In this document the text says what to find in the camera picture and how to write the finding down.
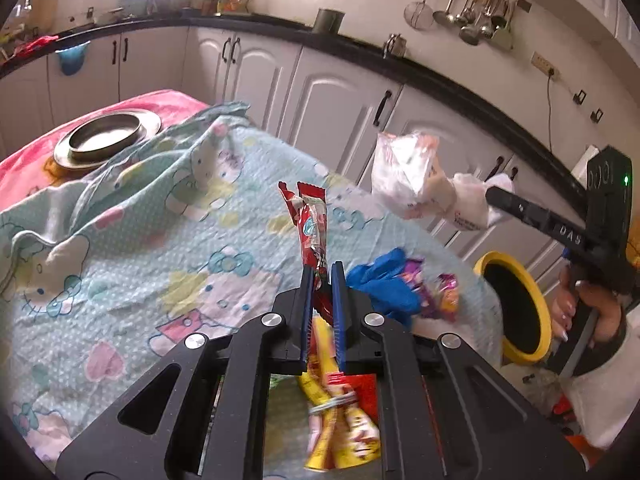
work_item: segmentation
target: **candy wrapper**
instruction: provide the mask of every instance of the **candy wrapper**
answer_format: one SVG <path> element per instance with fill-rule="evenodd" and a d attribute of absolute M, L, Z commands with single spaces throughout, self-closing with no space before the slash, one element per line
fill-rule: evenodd
<path fill-rule="evenodd" d="M 420 297 L 420 315 L 455 323 L 458 319 L 458 279 L 441 274 L 432 282 L 422 280 L 422 260 L 407 259 L 401 274 L 404 282 Z"/>
<path fill-rule="evenodd" d="M 302 264 L 311 266 L 315 273 L 313 307 L 320 316 L 334 324 L 334 309 L 326 264 L 326 200 L 324 189 L 311 184 L 298 183 L 296 195 L 284 182 L 278 188 L 287 202 L 293 225 L 300 235 Z"/>
<path fill-rule="evenodd" d="M 338 370 L 333 331 L 317 316 L 312 324 L 308 371 L 298 381 L 312 405 L 306 468 L 343 469 L 380 456 L 380 432 L 371 415 L 377 413 L 376 377 L 347 377 Z"/>

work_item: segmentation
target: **red snack packet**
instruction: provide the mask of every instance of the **red snack packet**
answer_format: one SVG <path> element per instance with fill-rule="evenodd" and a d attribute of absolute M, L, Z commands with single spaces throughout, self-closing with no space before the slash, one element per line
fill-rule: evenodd
<path fill-rule="evenodd" d="M 311 266 L 315 273 L 313 307 L 331 326 L 334 308 L 326 264 L 326 200 L 321 187 L 298 183 L 298 193 L 287 189 L 284 182 L 278 188 L 287 203 L 293 225 L 298 228 L 302 264 Z"/>

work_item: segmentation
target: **person's hand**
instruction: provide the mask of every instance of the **person's hand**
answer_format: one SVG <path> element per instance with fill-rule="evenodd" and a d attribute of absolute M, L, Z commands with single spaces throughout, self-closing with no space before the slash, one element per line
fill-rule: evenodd
<path fill-rule="evenodd" d="M 562 269 L 559 279 L 559 291 L 550 308 L 551 329 L 556 337 L 567 341 L 566 333 L 571 329 L 577 298 L 569 290 L 570 277 L 567 267 Z M 587 282 L 581 282 L 576 285 L 575 291 L 587 306 L 596 308 L 600 314 L 590 345 L 593 346 L 594 343 L 609 341 L 618 331 L 620 319 L 622 318 L 622 310 L 616 297 L 603 286 L 592 285 Z"/>

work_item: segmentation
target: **white plastic bag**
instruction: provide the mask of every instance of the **white plastic bag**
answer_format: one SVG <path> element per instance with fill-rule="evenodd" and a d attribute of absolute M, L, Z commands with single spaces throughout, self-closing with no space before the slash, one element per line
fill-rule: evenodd
<path fill-rule="evenodd" d="M 373 195 L 402 218 L 444 214 L 456 195 L 436 158 L 439 142 L 421 132 L 403 137 L 378 134 L 371 169 Z"/>
<path fill-rule="evenodd" d="M 461 230 L 485 230 L 503 218 L 484 194 L 491 186 L 513 192 L 505 174 L 482 182 L 472 174 L 447 178 L 436 155 L 439 138 L 425 132 L 398 137 L 378 134 L 371 170 L 372 194 L 405 219 L 445 218 Z"/>

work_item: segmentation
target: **red cloth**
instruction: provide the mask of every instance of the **red cloth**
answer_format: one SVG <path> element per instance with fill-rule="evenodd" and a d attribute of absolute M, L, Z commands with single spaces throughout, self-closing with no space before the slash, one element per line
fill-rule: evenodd
<path fill-rule="evenodd" d="M 48 45 L 52 41 L 57 41 L 58 36 L 41 36 L 37 40 L 31 41 L 31 43 L 25 43 L 24 45 L 19 45 L 14 50 L 14 55 L 12 57 L 25 58 L 29 57 L 31 54 L 40 50 L 43 46 Z"/>
<path fill-rule="evenodd" d="M 155 112 L 162 119 L 162 129 L 188 119 L 207 105 L 174 90 L 159 90 L 96 110 L 67 124 L 54 128 L 13 155 L 0 162 L 0 211 L 20 202 L 47 186 L 60 186 L 84 173 L 60 168 L 53 160 L 53 149 L 66 133 L 82 122 L 103 112 L 123 108 L 142 108 Z"/>

